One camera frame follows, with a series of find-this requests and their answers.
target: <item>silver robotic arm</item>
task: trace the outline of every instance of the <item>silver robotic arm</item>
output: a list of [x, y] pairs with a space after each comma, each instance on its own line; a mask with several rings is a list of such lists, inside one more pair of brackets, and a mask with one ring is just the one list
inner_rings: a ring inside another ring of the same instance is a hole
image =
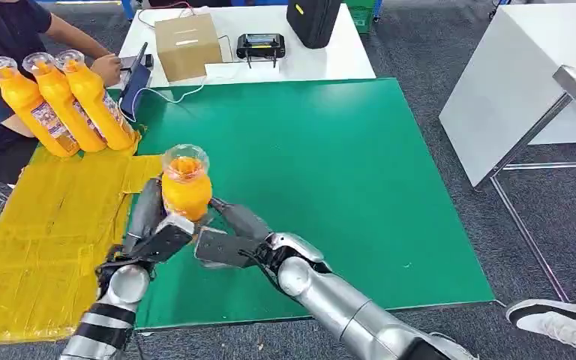
[[166, 216], [161, 191], [160, 179], [153, 178], [139, 195], [125, 244], [112, 247], [96, 268], [98, 299], [82, 315], [61, 360], [121, 359], [155, 264], [193, 239], [195, 224], [177, 214]]
[[152, 179], [132, 212], [124, 247], [97, 268], [99, 299], [85, 312], [61, 360], [120, 359], [156, 263], [168, 260], [197, 233], [195, 257], [247, 268], [258, 266], [275, 288], [301, 304], [341, 343], [366, 360], [473, 360], [462, 346], [425, 334], [392, 316], [332, 272], [323, 254], [297, 235], [270, 232], [242, 205], [213, 199], [236, 235], [164, 218], [160, 182]]
[[429, 335], [392, 316], [334, 274], [323, 255], [297, 235], [271, 234], [271, 249], [292, 248], [281, 261], [277, 282], [360, 359], [471, 360], [462, 346]]

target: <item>cardboard box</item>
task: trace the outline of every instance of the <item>cardboard box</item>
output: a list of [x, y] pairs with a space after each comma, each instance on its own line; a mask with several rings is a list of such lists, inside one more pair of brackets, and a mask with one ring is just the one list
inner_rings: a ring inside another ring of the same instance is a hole
[[218, 35], [208, 13], [157, 21], [155, 43], [170, 82], [205, 76], [204, 64], [222, 62]]

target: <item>orange liquid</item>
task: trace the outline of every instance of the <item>orange liquid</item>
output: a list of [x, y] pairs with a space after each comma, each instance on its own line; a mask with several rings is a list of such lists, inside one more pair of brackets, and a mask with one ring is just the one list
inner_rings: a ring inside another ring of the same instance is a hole
[[191, 221], [198, 221], [209, 210], [212, 196], [211, 180], [202, 162], [192, 157], [179, 157], [171, 162], [169, 169], [179, 177], [173, 178], [166, 171], [162, 176], [165, 206]]
[[54, 109], [43, 99], [38, 85], [9, 68], [0, 71], [3, 100], [21, 118], [34, 136], [55, 156], [68, 158], [80, 147]]
[[134, 129], [105, 91], [101, 77], [76, 61], [71, 61], [65, 70], [73, 95], [103, 134], [107, 145], [113, 150], [132, 146], [136, 136]]
[[35, 76], [40, 93], [76, 138], [80, 148], [86, 152], [99, 152], [105, 149], [107, 144], [71, 93], [65, 75], [57, 68], [48, 67], [41, 62], [37, 63], [37, 67], [44, 72]]

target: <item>yellow plastic sheet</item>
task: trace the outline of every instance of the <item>yellow plastic sheet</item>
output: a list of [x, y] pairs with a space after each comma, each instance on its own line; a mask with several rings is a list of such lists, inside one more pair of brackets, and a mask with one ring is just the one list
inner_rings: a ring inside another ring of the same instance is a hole
[[122, 241], [131, 195], [158, 156], [105, 150], [58, 159], [39, 148], [0, 218], [0, 344], [64, 338], [96, 296], [94, 267]]

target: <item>gray carpet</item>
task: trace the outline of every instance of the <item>gray carpet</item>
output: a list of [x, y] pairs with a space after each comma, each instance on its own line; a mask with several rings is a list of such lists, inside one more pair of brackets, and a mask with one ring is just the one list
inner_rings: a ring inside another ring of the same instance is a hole
[[[51, 8], [119, 51], [128, 30], [120, 7]], [[438, 120], [488, 25], [491, 8], [488, 0], [385, 0], [380, 22], [363, 42], [377, 76], [399, 79], [496, 297], [505, 303], [554, 299], [493, 188], [472, 191]], [[574, 156], [576, 146], [537, 148], [524, 155], [540, 160]], [[502, 181], [576, 299], [576, 170], [507, 173]], [[193, 306], [193, 300], [181, 299], [180, 306]], [[576, 349], [512, 327], [498, 304], [409, 310], [397, 316], [422, 330], [450, 335], [481, 359], [576, 359]], [[353, 359], [313, 320], [159, 331], [139, 342], [146, 359]], [[63, 345], [0, 346], [0, 359], [52, 359]], [[127, 358], [138, 359], [135, 343]]]

